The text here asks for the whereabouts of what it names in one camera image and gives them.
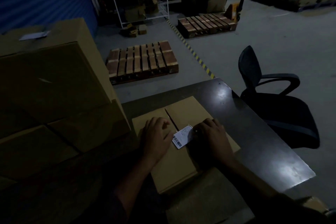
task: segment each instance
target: office chair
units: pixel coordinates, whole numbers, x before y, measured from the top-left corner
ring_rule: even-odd
[[[320,146],[319,132],[308,106],[302,100],[286,96],[300,85],[295,74],[262,75],[257,57],[251,46],[246,47],[239,57],[238,68],[246,89],[241,99],[262,118],[291,148]],[[275,81],[291,84],[280,94],[257,93],[259,85]]]

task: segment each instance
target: gray floor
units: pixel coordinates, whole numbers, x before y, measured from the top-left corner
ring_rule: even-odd
[[[177,24],[182,15],[171,15]],[[165,21],[148,24],[147,35],[124,38],[114,27],[99,28],[96,44],[105,60],[110,49],[156,40],[169,40],[179,62],[174,75],[115,86],[121,102],[179,88],[209,77]],[[297,154],[315,171],[316,177],[298,185],[287,194],[293,198],[315,195],[336,207],[336,9],[325,8],[291,13],[245,0],[241,21],[231,33],[189,39],[188,42],[205,64],[237,94],[245,89],[238,71],[241,51],[251,45],[262,72],[295,73],[301,85],[290,95],[305,101],[315,118],[321,137],[316,150],[296,149]],[[286,83],[260,87],[260,92],[279,93]]]

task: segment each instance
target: hand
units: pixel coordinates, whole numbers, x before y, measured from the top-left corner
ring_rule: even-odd
[[[142,132],[143,139],[143,158],[153,168],[157,162],[166,154],[173,140],[173,132],[163,136],[163,129],[170,124],[165,118],[153,117],[147,120]]]
[[[194,130],[201,131],[208,142],[211,155],[217,163],[230,165],[236,161],[225,129],[217,119],[205,119],[194,126]]]

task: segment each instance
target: white metal frame table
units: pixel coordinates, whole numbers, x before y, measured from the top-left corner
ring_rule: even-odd
[[[118,17],[119,17],[119,21],[120,21],[121,27],[123,27],[124,24],[132,23],[132,22],[137,22],[137,21],[122,22],[121,18],[120,18],[120,13],[119,13],[119,10],[118,10],[118,6],[117,6],[117,3],[116,3],[116,0],[113,0],[113,1],[114,1],[115,8],[117,10],[117,13],[118,13]],[[152,20],[152,19],[163,18],[163,17],[168,17],[168,19],[169,19],[169,4],[168,3],[169,3],[168,0],[166,2],[158,0],[157,7],[158,7],[159,13],[161,15],[151,16],[151,15],[145,14],[145,19],[138,20],[138,21]]]

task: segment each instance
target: barcode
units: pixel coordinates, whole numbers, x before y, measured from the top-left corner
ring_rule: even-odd
[[[182,147],[182,144],[179,142],[179,140],[174,136],[173,140],[177,143],[178,146]]]

